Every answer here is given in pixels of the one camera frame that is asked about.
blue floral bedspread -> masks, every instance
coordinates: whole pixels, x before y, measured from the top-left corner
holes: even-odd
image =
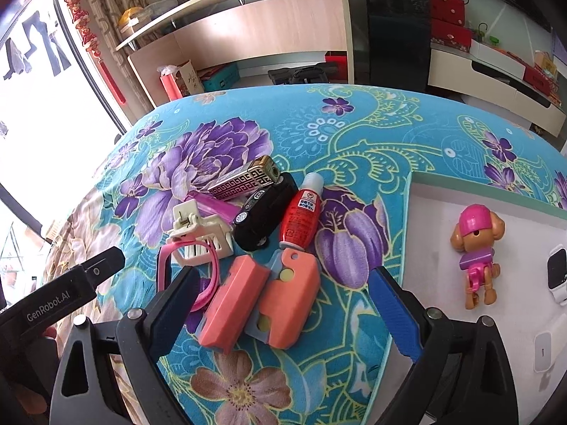
[[[136,123],[69,217],[46,278],[118,245],[126,267],[75,314],[107,321],[145,306],[155,293],[156,254],[172,227],[172,207],[263,154],[297,183],[311,171],[325,179],[312,249],[322,263],[321,290],[298,343],[286,351],[241,336],[230,355],[213,353],[198,345],[195,318],[189,321],[159,364],[197,425],[361,422],[387,342],[365,285],[369,270],[382,264],[400,276],[410,171],[567,208],[567,160],[540,137],[473,107],[371,86],[238,89],[187,97]],[[266,263],[277,241],[271,244],[254,259]],[[229,265],[222,261],[223,275]],[[201,267],[203,279],[209,272]],[[59,323],[60,349],[75,314]],[[145,423],[118,357],[114,368],[132,417]]]

curtain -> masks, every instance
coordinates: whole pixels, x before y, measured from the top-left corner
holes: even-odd
[[[96,22],[102,31],[104,42],[106,42],[107,46],[114,57],[114,60],[118,64],[121,73],[127,79],[129,85],[131,86],[132,90],[146,112],[151,112],[154,109],[151,102],[149,101],[146,93],[142,89],[142,86],[136,75],[134,74],[134,70],[128,63],[128,54],[131,52],[129,51],[130,48],[122,48],[120,51],[116,51],[115,47],[119,45],[123,39],[118,30],[118,20],[129,8],[134,6],[141,6],[144,7],[147,5],[147,0],[87,0],[90,4],[92,14],[91,20]],[[143,36],[142,38],[138,39],[140,45],[146,45],[151,41],[156,39],[155,35]]]

pink strap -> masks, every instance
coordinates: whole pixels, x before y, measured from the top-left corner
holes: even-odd
[[[212,273],[211,281],[210,281],[209,285],[207,286],[207,288],[203,292],[201,292],[198,295],[197,300],[195,301],[195,303],[191,307],[192,312],[200,310],[206,304],[208,304],[209,301],[211,301],[211,299],[213,298],[214,293],[218,288],[218,284],[219,284],[219,281],[220,281],[220,272],[219,272],[220,271],[220,265],[218,263],[218,257],[217,257],[217,252],[215,251],[215,248],[213,246],[209,245],[208,243],[203,242],[203,241],[174,241],[174,242],[171,242],[169,244],[166,244],[159,249],[159,253],[158,253],[158,273],[157,273],[157,276],[156,276],[156,284],[158,286],[158,292],[165,290],[165,263],[167,261],[167,258],[176,249],[184,248],[185,246],[191,246],[191,245],[194,245],[194,244],[200,245],[200,246],[206,248],[206,250],[211,255],[212,264],[213,264],[213,273]]]

teal storage box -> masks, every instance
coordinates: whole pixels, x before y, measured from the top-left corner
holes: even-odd
[[[199,73],[206,93],[229,89],[240,80],[240,73],[236,62],[201,70]]]

toy dog figure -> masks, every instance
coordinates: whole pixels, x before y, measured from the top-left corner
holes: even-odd
[[[500,217],[482,204],[472,204],[465,208],[459,223],[451,236],[451,245],[458,252],[466,252],[461,257],[460,269],[466,270],[465,308],[472,310],[478,305],[478,289],[484,286],[484,303],[496,302],[496,291],[492,278],[500,275],[500,265],[492,262],[494,241],[504,236],[506,225]]]

